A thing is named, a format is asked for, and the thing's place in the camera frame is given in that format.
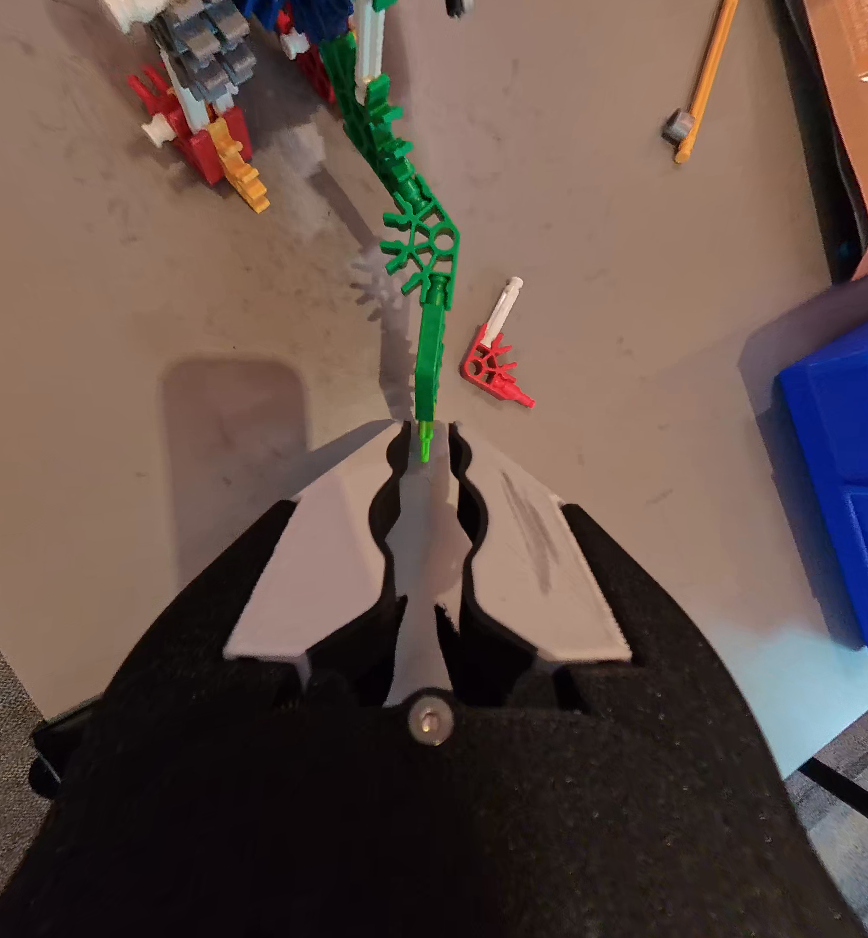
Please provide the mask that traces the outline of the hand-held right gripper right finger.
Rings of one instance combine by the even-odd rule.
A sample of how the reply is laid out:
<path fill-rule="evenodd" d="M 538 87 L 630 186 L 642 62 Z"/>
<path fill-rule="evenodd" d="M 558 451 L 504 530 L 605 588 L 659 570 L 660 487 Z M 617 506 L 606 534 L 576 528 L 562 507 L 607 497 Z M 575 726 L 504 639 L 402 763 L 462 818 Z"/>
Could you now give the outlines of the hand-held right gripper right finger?
<path fill-rule="evenodd" d="M 450 426 L 463 562 L 458 632 L 488 662 L 629 664 L 632 652 L 564 501 L 481 433 Z"/>

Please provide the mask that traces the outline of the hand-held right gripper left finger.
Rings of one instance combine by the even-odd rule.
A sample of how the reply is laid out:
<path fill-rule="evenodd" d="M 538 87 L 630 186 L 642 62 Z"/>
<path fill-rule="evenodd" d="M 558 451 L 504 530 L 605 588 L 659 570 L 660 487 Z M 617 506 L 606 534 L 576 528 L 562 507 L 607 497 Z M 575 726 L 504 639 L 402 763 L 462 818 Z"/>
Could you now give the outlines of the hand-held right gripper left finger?
<path fill-rule="evenodd" d="M 411 441 L 409 423 L 389 422 L 291 500 L 295 508 L 229 637 L 223 657 L 316 664 L 317 647 L 370 612 L 383 597 L 386 533 L 370 509 L 403 473 L 393 445 Z"/>

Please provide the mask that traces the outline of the red corner connector assembly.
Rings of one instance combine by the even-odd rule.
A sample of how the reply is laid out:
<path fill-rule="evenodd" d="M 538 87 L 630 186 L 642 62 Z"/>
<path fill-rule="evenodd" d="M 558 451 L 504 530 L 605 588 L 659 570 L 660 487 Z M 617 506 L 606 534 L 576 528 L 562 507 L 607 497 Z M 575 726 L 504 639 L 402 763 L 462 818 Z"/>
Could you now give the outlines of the red corner connector assembly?
<path fill-rule="evenodd" d="M 508 280 L 488 322 L 478 328 L 461 365 L 461 375 L 464 381 L 498 402 L 515 403 L 533 409 L 534 399 L 521 390 L 517 378 L 511 374 L 518 365 L 503 358 L 511 353 L 511 347 L 504 344 L 505 323 L 522 287 L 522 279 L 512 276 Z"/>

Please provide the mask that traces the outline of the colourful construction toy model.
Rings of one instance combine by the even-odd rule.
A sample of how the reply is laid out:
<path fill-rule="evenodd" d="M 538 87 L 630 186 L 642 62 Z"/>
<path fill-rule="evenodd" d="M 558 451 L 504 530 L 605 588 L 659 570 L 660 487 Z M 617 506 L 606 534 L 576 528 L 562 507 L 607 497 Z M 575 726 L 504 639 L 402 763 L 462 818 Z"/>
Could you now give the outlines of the colourful construction toy model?
<path fill-rule="evenodd" d="M 143 131 L 154 147 L 175 147 L 208 185 L 228 182 L 256 214 L 270 205 L 245 116 L 235 99 L 253 78 L 253 21 L 277 36 L 290 61 L 342 117 L 346 137 L 395 204 L 384 215 L 401 234 L 383 241 L 388 274 L 406 271 L 405 295 L 418 293 L 422 310 L 414 369 L 414 414 L 421 459 L 428 462 L 435 428 L 448 312 L 462 238 L 398 136 L 402 116 L 391 101 L 383 69 L 385 23 L 396 2 L 108 2 L 108 19 L 123 34 L 143 26 L 162 69 L 144 68 L 129 87 L 145 105 Z"/>

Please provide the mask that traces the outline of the black chair part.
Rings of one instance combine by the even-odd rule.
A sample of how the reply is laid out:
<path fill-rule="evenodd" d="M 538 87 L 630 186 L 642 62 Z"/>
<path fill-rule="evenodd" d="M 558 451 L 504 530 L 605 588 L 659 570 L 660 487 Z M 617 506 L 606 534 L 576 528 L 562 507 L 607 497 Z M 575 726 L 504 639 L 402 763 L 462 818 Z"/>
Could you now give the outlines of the black chair part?
<path fill-rule="evenodd" d="M 66 769 L 89 729 L 100 697 L 91 698 L 52 720 L 41 721 L 30 734 L 35 755 L 29 766 L 28 783 L 39 797 L 53 802 L 62 786 Z"/>

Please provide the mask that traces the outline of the blue storage bin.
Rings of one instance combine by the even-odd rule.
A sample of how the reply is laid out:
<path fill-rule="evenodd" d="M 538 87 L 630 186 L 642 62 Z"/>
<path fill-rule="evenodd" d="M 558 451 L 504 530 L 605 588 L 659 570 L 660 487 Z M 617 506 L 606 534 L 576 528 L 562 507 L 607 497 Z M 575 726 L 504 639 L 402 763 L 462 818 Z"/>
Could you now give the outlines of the blue storage bin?
<path fill-rule="evenodd" d="M 779 379 L 868 650 L 868 323 Z"/>

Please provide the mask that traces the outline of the black table leg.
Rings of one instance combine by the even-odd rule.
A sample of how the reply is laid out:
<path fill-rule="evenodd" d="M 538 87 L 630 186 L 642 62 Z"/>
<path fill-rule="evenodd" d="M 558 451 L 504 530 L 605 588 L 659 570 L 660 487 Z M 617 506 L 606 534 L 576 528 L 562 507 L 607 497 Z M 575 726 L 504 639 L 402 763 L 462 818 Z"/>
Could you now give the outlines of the black table leg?
<path fill-rule="evenodd" d="M 816 758 L 806 762 L 798 771 L 834 798 L 868 820 L 868 792 L 856 782 Z"/>

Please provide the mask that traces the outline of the long orange rod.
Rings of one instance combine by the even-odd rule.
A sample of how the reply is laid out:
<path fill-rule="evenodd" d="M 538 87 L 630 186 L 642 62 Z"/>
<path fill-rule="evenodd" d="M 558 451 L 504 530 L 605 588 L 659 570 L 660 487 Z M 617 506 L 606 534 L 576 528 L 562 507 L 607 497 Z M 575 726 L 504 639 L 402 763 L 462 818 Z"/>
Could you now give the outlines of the long orange rod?
<path fill-rule="evenodd" d="M 676 146 L 674 156 L 676 165 L 683 165 L 691 158 L 739 5 L 739 2 L 722 2 L 720 4 L 690 108 L 686 112 L 691 118 L 691 129 Z"/>

